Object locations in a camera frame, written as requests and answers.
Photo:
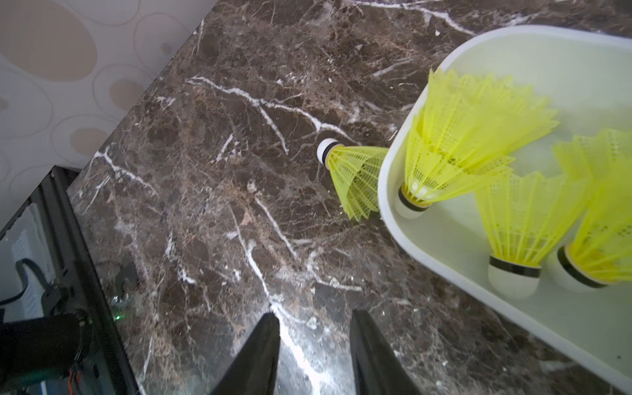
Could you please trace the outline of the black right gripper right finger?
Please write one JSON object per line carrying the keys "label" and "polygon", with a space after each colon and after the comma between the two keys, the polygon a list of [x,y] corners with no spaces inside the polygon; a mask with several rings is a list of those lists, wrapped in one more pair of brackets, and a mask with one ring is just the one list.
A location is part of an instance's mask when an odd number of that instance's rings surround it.
{"label": "black right gripper right finger", "polygon": [[421,394],[368,311],[353,310],[350,343],[357,394]]}

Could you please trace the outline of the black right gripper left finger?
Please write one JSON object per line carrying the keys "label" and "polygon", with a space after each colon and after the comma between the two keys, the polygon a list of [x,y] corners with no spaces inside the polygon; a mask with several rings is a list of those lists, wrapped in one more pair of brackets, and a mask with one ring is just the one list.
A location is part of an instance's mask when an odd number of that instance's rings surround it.
{"label": "black right gripper left finger", "polygon": [[280,342],[279,319],[264,314],[212,394],[273,394]]}

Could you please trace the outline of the green shuttlecock group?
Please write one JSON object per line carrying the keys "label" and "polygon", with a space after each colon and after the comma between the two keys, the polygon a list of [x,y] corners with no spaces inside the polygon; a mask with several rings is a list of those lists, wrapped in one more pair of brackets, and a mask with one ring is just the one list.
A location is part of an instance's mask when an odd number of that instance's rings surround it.
{"label": "green shuttlecock group", "polygon": [[337,139],[319,143],[317,158],[332,177],[334,188],[347,216],[359,221],[378,212],[378,182],[388,148],[345,146]]}
{"label": "green shuttlecock group", "polygon": [[511,153],[548,135],[557,110],[513,77],[429,73],[427,97],[408,132],[396,212],[420,217],[432,204],[511,173]]}

